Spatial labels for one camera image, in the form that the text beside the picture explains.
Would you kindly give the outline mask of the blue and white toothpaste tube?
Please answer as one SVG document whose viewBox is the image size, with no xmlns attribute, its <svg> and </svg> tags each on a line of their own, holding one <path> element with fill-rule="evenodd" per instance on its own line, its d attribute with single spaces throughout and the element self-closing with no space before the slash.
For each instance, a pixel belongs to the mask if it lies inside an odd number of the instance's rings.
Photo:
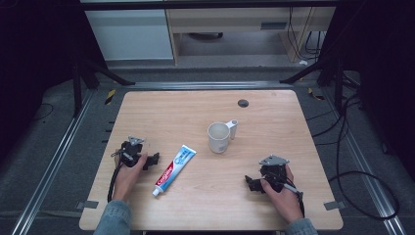
<svg viewBox="0 0 415 235">
<path fill-rule="evenodd" d="M 195 150 L 186 145 L 182 145 L 174 159 L 156 181 L 155 188 L 152 192 L 153 196 L 157 197 L 160 193 L 163 193 L 174 181 L 186 163 L 195 157 L 196 154 L 197 152 Z"/>
</svg>

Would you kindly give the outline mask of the metal floor rail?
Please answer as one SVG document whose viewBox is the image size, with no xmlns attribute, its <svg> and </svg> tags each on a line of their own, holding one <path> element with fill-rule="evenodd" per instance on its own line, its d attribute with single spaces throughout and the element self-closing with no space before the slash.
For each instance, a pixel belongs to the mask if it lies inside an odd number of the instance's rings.
<svg viewBox="0 0 415 235">
<path fill-rule="evenodd" d="M 20 214 L 11 235 L 26 235 L 32 222 L 35 220 L 39 210 L 49 192 L 49 189 L 59 172 L 59 169 L 65 159 L 69 147 L 90 107 L 91 100 L 94 97 L 95 90 L 87 90 L 85 97 L 81 102 L 79 113 L 71 120 L 63 139 L 61 140 L 52 160 L 49 162 L 44 174 L 41 177 L 34 193 L 29 202 L 26 204 L 23 212 Z"/>
<path fill-rule="evenodd" d="M 341 213 L 345 230 L 358 234 L 408 235 L 403 226 L 403 202 L 393 180 L 395 164 L 381 149 L 381 142 L 368 116 L 358 109 L 360 101 L 348 93 L 346 113 L 335 109 L 334 93 L 322 90 L 334 127 L 317 139 L 323 166 L 335 198 L 346 207 Z"/>
</svg>

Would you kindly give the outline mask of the white cabinet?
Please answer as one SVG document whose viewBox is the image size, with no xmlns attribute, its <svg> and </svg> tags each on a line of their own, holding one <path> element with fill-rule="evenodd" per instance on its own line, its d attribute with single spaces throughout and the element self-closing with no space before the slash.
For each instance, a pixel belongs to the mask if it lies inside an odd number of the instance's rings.
<svg viewBox="0 0 415 235">
<path fill-rule="evenodd" d="M 106 61 L 173 58 L 163 10 L 88 11 L 86 16 Z"/>
</svg>

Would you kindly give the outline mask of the person's right hand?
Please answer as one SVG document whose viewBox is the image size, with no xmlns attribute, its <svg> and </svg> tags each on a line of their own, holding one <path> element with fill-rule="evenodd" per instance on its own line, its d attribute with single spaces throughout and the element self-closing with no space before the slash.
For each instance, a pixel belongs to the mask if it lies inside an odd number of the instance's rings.
<svg viewBox="0 0 415 235">
<path fill-rule="evenodd" d="M 282 189 L 280 192 L 276 192 L 265 179 L 261 179 L 260 183 L 275 210 L 288 224 L 304 218 L 295 193 L 287 188 Z"/>
</svg>

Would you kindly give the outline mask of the person's left hand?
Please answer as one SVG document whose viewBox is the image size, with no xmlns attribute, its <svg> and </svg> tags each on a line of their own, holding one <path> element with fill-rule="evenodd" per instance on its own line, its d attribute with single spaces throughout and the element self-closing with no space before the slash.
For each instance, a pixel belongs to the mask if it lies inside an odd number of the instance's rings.
<svg viewBox="0 0 415 235">
<path fill-rule="evenodd" d="M 115 188 L 112 199 L 117 201 L 128 202 L 130 193 L 132 192 L 139 175 L 146 163 L 148 154 L 144 153 L 133 167 L 122 165 L 115 179 Z"/>
</svg>

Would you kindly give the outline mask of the black metal stand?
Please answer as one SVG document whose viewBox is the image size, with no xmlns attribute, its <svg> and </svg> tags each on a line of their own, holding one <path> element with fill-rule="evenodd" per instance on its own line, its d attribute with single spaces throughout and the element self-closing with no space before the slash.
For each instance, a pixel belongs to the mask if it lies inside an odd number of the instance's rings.
<svg viewBox="0 0 415 235">
<path fill-rule="evenodd" d="M 77 117 L 82 109 L 82 93 L 81 81 L 84 81 L 88 89 L 95 89 L 99 85 L 98 78 L 95 73 L 98 72 L 123 86 L 134 85 L 134 82 L 128 81 L 115 73 L 99 66 L 97 63 L 89 60 L 82 53 L 76 52 L 73 54 L 72 63 L 72 81 L 73 81 L 73 98 L 74 98 L 74 113 Z"/>
<path fill-rule="evenodd" d="M 280 83 L 293 84 L 300 80 L 302 77 L 310 74 L 313 71 L 321 70 L 317 79 L 317 83 L 320 86 L 327 85 L 331 80 L 335 81 L 335 98 L 334 104 L 338 112 L 343 112 L 343 80 L 344 80 L 344 66 L 343 59 L 341 57 L 327 56 L 323 59 L 319 59 L 313 65 L 301 70 L 295 75 L 280 80 Z"/>
</svg>

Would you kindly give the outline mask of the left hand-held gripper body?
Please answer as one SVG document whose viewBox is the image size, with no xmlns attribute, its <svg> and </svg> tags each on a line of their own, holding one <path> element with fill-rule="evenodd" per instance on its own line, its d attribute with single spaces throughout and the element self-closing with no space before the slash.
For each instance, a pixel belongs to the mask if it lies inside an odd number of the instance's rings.
<svg viewBox="0 0 415 235">
<path fill-rule="evenodd" d="M 145 140 L 142 138 L 129 136 L 128 140 L 124 141 L 120 148 L 113 153 L 113 157 L 115 157 L 115 166 L 135 166 L 142 157 L 141 151 L 144 142 Z"/>
</svg>

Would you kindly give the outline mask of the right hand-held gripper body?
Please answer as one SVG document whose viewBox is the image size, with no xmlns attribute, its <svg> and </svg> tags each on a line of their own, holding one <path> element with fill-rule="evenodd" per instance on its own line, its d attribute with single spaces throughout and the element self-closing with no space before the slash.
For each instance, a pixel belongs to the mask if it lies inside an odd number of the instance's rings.
<svg viewBox="0 0 415 235">
<path fill-rule="evenodd" d="M 275 155 L 270 155 L 259 162 L 261 176 L 271 185 L 272 189 L 278 193 L 288 183 L 286 164 L 289 161 Z"/>
</svg>

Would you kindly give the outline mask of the grey tape strip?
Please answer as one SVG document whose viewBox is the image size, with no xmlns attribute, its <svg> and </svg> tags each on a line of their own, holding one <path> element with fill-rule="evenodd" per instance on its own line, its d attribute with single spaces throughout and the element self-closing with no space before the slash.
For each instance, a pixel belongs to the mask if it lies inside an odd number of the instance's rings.
<svg viewBox="0 0 415 235">
<path fill-rule="evenodd" d="M 96 209 L 98 205 L 99 205 L 99 202 L 96 202 L 96 201 L 83 201 L 83 202 L 78 202 L 76 205 L 76 208 L 78 210 Z"/>
<path fill-rule="evenodd" d="M 346 207 L 346 204 L 344 202 L 332 201 L 332 202 L 326 202 L 324 204 L 324 207 L 327 211 L 342 210 Z"/>
</svg>

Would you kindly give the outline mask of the white cup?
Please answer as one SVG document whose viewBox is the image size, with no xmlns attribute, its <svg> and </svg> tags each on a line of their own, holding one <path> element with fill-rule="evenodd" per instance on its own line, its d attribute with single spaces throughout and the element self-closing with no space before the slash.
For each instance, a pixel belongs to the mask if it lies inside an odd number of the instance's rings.
<svg viewBox="0 0 415 235">
<path fill-rule="evenodd" d="M 216 154 L 224 153 L 229 146 L 229 141 L 235 138 L 237 127 L 236 119 L 212 123 L 207 129 L 209 148 Z"/>
</svg>

